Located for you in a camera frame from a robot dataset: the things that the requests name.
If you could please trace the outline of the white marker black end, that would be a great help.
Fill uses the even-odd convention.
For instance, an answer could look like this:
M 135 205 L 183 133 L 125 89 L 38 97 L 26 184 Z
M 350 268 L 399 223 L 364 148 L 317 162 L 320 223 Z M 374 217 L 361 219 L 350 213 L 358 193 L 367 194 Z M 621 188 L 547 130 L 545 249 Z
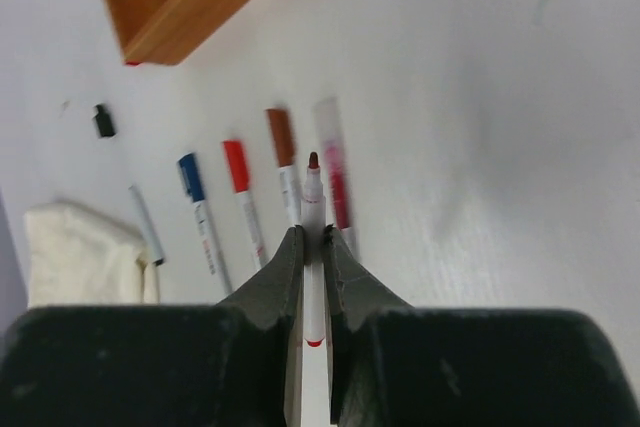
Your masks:
M 128 191 L 139 219 L 141 233 L 148 246 L 149 259 L 154 265 L 160 266 L 165 262 L 165 254 L 145 200 L 136 185 L 130 185 Z

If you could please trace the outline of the white marker red end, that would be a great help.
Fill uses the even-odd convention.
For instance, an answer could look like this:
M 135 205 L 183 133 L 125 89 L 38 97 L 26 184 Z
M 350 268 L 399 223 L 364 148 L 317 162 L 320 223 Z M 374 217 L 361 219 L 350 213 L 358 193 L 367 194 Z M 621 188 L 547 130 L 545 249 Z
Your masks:
M 257 270 L 262 269 L 268 262 L 268 256 L 259 225 L 259 219 L 253 196 L 249 190 L 237 192 L 235 198 L 239 205 L 243 219 L 246 223 L 249 241 L 251 244 L 251 256 Z

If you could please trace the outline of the clear plastic pen cap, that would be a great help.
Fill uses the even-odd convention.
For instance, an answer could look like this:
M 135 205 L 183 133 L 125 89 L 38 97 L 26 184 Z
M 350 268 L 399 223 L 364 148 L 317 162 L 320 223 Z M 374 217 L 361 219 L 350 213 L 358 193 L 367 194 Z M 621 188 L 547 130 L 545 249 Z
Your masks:
M 336 97 L 328 97 L 320 100 L 313 106 L 313 116 L 319 141 L 325 143 L 343 143 L 338 100 Z

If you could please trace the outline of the black pen cap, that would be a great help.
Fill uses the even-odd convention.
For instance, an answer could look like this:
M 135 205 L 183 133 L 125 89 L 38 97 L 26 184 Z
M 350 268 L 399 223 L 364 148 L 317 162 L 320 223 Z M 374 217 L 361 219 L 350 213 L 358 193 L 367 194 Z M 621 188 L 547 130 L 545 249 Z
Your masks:
M 113 138 L 117 134 L 116 125 L 107 105 L 97 104 L 93 122 L 99 138 Z

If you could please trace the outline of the thin white pen red end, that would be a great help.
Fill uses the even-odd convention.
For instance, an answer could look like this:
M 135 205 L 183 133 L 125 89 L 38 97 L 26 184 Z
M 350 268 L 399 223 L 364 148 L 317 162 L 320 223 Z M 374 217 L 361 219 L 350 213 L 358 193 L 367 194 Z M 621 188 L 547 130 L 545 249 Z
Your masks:
M 326 226 L 326 198 L 316 152 L 310 153 L 302 193 L 301 214 L 305 243 L 303 338 L 310 347 L 319 347 L 325 339 L 325 284 L 320 247 Z

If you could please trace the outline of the large red pen cap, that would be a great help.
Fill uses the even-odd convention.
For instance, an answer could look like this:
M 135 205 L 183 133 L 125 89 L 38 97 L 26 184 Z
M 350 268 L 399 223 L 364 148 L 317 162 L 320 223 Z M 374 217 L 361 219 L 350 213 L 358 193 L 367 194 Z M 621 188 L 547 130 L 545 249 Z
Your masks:
M 250 175 L 244 147 L 239 139 L 222 142 L 234 191 L 246 192 L 250 188 Z

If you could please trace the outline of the blue pen cap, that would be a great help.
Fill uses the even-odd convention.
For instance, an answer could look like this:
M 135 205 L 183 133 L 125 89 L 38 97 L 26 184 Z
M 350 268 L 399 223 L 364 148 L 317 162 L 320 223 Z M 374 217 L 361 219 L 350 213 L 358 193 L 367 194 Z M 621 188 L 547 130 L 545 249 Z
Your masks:
M 200 177 L 196 153 L 191 152 L 184 155 L 178 160 L 177 167 L 185 194 L 191 199 L 191 202 L 204 201 L 206 196 Z

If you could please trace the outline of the white pen brown end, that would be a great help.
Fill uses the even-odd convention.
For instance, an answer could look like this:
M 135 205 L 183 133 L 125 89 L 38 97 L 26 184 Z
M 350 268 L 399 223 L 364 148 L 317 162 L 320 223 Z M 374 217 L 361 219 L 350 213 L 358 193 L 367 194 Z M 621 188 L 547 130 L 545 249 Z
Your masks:
M 301 224 L 300 182 L 295 164 L 278 169 L 285 210 L 292 225 Z

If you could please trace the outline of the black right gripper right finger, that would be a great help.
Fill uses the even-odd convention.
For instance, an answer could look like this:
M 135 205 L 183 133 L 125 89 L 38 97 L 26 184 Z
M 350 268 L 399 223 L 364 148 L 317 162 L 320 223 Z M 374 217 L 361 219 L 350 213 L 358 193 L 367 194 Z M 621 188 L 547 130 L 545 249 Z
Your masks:
M 566 309 L 409 305 L 323 234 L 339 426 L 635 426 L 608 337 Z

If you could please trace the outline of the brown pen cap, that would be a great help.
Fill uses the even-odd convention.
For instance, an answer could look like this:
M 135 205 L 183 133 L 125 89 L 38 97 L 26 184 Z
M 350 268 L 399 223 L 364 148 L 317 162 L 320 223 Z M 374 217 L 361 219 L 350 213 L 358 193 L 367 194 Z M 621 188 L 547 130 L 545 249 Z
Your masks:
M 293 165 L 295 145 L 288 111 L 283 108 L 270 108 L 266 110 L 266 114 L 278 166 Z

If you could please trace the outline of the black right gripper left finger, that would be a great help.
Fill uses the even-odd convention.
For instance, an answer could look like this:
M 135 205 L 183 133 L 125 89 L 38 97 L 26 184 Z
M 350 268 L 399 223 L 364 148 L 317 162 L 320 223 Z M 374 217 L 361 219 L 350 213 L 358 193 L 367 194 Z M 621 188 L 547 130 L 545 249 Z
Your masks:
M 283 426 L 304 232 L 217 304 L 51 306 L 1 340 L 5 426 Z

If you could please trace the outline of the white marker blue end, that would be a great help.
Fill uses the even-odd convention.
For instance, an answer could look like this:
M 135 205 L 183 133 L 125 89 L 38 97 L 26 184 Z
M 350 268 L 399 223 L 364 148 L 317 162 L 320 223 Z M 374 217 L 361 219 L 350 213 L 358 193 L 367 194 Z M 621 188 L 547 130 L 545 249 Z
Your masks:
M 193 209 L 208 270 L 218 279 L 224 294 L 228 296 L 232 293 L 233 287 L 207 201 L 194 201 Z

